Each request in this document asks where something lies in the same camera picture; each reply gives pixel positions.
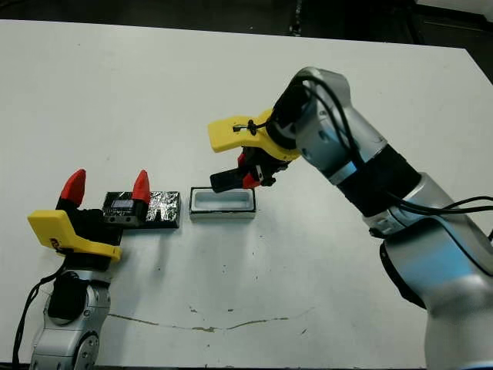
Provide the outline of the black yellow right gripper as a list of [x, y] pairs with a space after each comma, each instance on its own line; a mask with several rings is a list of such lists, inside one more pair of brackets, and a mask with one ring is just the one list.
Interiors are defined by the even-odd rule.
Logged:
[[273, 175], [300, 156], [299, 150], [285, 148], [270, 136], [272, 112], [268, 109], [259, 116], [232, 116], [208, 125], [214, 152], [242, 149], [235, 168], [210, 175], [212, 186], [242, 186], [243, 189], [271, 186], [276, 182]]

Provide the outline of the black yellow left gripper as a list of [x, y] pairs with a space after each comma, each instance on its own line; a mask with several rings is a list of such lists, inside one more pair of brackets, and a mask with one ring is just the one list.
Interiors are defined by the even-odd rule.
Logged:
[[[80, 207], [85, 195], [86, 171], [79, 169], [65, 182], [56, 204], [56, 210], [36, 210], [28, 215], [28, 222], [39, 243], [58, 254], [86, 254], [102, 257], [111, 262], [122, 258], [120, 246], [123, 229], [106, 224], [96, 217], [70, 214], [66, 210]], [[151, 198], [148, 173], [141, 170], [132, 189], [132, 211], [145, 217]]]

